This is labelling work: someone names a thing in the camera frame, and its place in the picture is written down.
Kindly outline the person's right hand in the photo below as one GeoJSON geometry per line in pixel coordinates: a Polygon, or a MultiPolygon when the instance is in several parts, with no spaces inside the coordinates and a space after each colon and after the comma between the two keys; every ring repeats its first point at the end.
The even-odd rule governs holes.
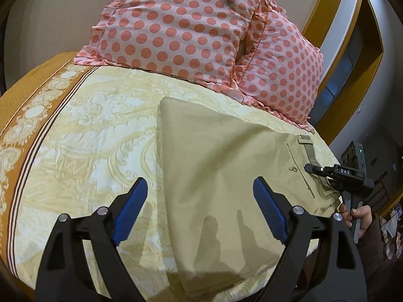
{"type": "Polygon", "coordinates": [[[373,222],[373,214],[370,206],[363,205],[362,207],[358,207],[356,209],[351,209],[347,212],[347,207],[345,204],[341,204],[339,207],[339,212],[342,215],[347,227],[352,227],[352,221],[355,219],[357,221],[361,221],[359,226],[359,234],[358,238],[362,238],[367,230],[370,228],[373,222]]]}

